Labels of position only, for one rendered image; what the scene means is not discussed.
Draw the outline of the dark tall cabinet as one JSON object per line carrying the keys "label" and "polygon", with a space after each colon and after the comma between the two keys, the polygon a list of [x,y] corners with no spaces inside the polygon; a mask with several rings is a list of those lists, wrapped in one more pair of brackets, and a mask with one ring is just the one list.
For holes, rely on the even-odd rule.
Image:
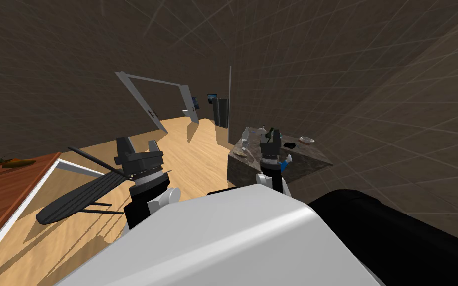
{"label": "dark tall cabinet", "polygon": [[227,129],[229,125],[229,100],[225,98],[214,98],[212,105],[215,125]]}

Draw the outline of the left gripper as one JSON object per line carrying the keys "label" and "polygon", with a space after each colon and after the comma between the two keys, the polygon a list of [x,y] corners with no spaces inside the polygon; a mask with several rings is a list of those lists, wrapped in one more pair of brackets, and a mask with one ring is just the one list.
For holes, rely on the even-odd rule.
{"label": "left gripper", "polygon": [[163,151],[160,151],[155,140],[148,141],[148,152],[135,153],[129,137],[116,139],[117,157],[116,165],[121,165],[125,176],[138,175],[150,169],[161,167],[163,164]]}

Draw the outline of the black ironing board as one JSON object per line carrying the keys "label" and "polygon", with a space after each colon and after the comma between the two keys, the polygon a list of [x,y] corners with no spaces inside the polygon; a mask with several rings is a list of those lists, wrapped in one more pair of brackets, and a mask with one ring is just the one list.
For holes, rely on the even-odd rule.
{"label": "black ironing board", "polygon": [[114,188],[118,187],[124,181],[133,181],[133,176],[125,175],[122,169],[116,169],[80,149],[70,146],[68,149],[108,169],[109,172],[72,191],[67,192],[51,202],[49,205],[45,206],[37,214],[37,222],[41,225],[48,225],[66,219],[79,212],[122,215],[123,212],[119,211],[92,210],[87,209],[86,207],[90,205],[111,206],[109,203],[99,203],[97,200]]}

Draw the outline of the dark stone table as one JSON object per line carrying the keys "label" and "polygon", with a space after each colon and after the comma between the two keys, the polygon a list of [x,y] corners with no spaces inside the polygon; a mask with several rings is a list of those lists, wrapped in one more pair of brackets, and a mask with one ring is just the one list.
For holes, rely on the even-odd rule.
{"label": "dark stone table", "polygon": [[[256,174],[261,171],[261,149],[259,146],[260,136],[256,128],[249,128],[249,145],[247,150],[242,149],[242,141],[234,146],[228,154],[227,161],[227,180],[235,186],[243,187],[256,183]],[[300,143],[297,138],[283,135],[282,143],[295,143],[294,149],[284,146],[280,147],[279,161],[284,161],[291,155],[292,161],[288,163],[282,172],[282,177],[289,185],[304,177],[311,175],[325,167],[332,166],[321,151],[312,144],[305,145]]]}

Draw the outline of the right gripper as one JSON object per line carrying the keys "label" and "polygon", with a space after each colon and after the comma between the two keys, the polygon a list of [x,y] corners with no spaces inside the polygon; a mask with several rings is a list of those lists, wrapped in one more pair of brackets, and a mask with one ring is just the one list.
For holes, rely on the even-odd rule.
{"label": "right gripper", "polygon": [[268,143],[266,134],[260,135],[260,152],[264,159],[278,159],[281,147],[281,134],[279,129],[273,131],[273,142]]}

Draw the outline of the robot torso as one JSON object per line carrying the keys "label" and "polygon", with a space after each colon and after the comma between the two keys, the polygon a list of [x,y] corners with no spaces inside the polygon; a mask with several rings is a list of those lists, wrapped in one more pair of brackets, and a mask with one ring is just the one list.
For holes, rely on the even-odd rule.
{"label": "robot torso", "polygon": [[260,184],[169,204],[55,286],[381,286],[307,204]]}

